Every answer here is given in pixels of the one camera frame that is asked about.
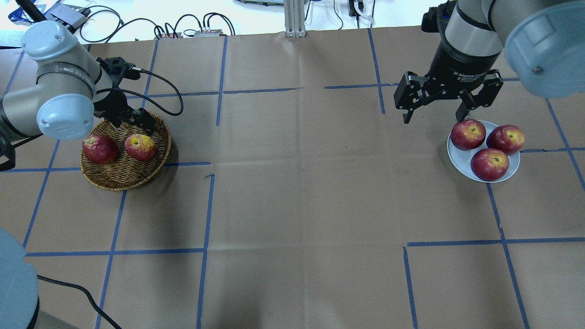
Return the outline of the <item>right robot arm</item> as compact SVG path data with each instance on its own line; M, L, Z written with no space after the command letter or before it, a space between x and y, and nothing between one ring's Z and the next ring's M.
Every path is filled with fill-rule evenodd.
M584 92L582 0L450 0L431 7L421 29L440 44L428 73L407 71L394 93L404 123L436 100L460 99L456 120L489 107L503 87L501 53L524 88L543 98Z

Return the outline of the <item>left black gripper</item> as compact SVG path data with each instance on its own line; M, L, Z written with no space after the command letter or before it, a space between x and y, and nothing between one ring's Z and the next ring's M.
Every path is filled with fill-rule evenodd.
M102 89L96 92L97 96L104 98L94 102L94 116L107 120L115 129L119 129L122 123L138 127L145 135L151 137L155 132L155 119L143 108L134 109L127 101L122 89Z

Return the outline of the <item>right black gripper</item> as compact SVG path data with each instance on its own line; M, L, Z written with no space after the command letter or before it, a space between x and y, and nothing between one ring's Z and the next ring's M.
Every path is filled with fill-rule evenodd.
M395 90L394 104L403 110L403 122L410 123L415 108L435 100L454 100L479 87L481 91L473 96L475 104L491 106L503 87L499 71L492 67L498 56L471 56L447 43L439 44L428 73L418 76L407 71ZM472 110L473 102L462 101L456 121L464 121Z

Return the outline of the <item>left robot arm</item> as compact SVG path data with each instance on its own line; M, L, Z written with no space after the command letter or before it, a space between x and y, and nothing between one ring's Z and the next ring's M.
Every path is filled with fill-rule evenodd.
M123 79L137 80L134 64L123 58L94 58L56 21L33 24L21 37L23 52L37 63L35 85L1 96L1 170L16 166L15 142L41 135L57 140L86 137L94 118L113 126L140 127L151 135L152 115L127 103Z

